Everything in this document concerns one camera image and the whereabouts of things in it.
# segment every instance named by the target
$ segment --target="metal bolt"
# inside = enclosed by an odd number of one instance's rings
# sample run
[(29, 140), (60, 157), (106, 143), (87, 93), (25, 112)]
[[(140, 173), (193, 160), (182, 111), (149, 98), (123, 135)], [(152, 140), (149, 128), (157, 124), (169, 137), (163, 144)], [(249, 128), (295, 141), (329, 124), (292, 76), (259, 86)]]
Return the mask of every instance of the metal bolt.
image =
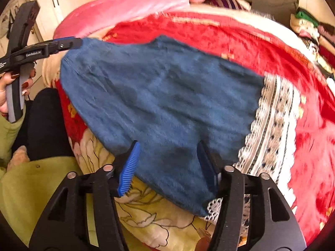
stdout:
[(75, 178), (77, 176), (77, 174), (75, 173), (75, 172), (69, 172), (68, 174), (67, 174), (67, 178), (68, 179), (73, 179), (73, 178)]
[(103, 167), (103, 170), (105, 172), (110, 172), (111, 170), (113, 170), (113, 165), (107, 164)]
[(225, 170), (226, 172), (232, 173), (233, 171), (235, 171), (235, 168), (232, 167), (232, 166), (230, 166), (230, 165), (226, 165), (226, 166), (224, 167), (224, 170)]
[(261, 178), (264, 180), (269, 180), (270, 176), (267, 173), (261, 173)]

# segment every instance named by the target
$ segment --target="green cloth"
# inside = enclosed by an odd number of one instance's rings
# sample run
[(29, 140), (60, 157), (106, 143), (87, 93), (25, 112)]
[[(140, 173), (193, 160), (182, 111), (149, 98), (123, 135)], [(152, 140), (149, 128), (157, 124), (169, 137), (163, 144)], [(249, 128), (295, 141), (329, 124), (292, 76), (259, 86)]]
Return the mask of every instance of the green cloth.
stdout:
[(296, 14), (295, 14), (295, 17), (297, 19), (305, 19), (307, 21), (310, 21), (311, 23), (314, 24), (314, 27), (318, 27), (319, 26), (319, 22), (313, 18), (311, 18), (309, 15), (307, 15), (305, 12), (303, 11), (298, 11)]
[[(81, 170), (74, 157), (54, 157), (22, 163), (6, 172), (11, 146), (21, 128), (25, 111), (23, 117), (13, 124), (0, 116), (0, 211), (28, 246), (35, 225), (58, 185), (67, 173), (75, 171), (81, 174)], [(97, 245), (91, 196), (88, 196), (87, 203), (89, 237), (91, 243)], [(130, 251), (150, 251), (124, 227), (122, 230)]]

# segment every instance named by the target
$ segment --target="ribbed blue pad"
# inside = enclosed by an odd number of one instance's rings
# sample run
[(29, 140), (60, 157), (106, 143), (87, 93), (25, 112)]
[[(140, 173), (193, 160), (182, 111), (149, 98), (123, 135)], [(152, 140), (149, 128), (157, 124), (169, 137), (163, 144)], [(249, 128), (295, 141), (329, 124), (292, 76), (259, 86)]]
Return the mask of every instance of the ribbed blue pad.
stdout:
[(141, 146), (140, 143), (137, 142), (135, 143), (134, 148), (131, 151), (129, 158), (127, 159), (123, 167), (123, 170), (120, 174), (119, 187), (118, 187), (118, 194), (120, 196), (123, 196), (129, 190), (131, 181), (133, 180), (133, 176), (137, 168), (140, 151)]

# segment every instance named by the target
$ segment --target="pile of clothes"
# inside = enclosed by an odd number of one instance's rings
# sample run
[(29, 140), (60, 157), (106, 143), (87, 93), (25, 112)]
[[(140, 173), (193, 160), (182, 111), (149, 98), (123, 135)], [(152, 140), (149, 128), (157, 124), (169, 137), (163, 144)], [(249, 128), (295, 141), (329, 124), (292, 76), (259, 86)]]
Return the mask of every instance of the pile of clothes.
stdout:
[(311, 52), (315, 66), (327, 78), (327, 83), (334, 93), (334, 26), (319, 22), (312, 14), (302, 8), (299, 8), (296, 14), (291, 14), (290, 26)]

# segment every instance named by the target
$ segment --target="denim cloth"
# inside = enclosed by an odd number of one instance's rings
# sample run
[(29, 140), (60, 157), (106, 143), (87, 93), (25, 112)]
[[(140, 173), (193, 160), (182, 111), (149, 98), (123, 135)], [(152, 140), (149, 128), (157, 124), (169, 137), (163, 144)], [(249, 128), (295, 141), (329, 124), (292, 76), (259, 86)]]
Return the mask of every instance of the denim cloth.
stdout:
[(85, 38), (61, 62), (61, 85), (93, 134), (114, 155), (141, 144), (136, 176), (176, 205), (207, 215), (209, 191), (196, 147), (222, 166), (255, 119), (264, 78), (172, 38), (118, 45)]

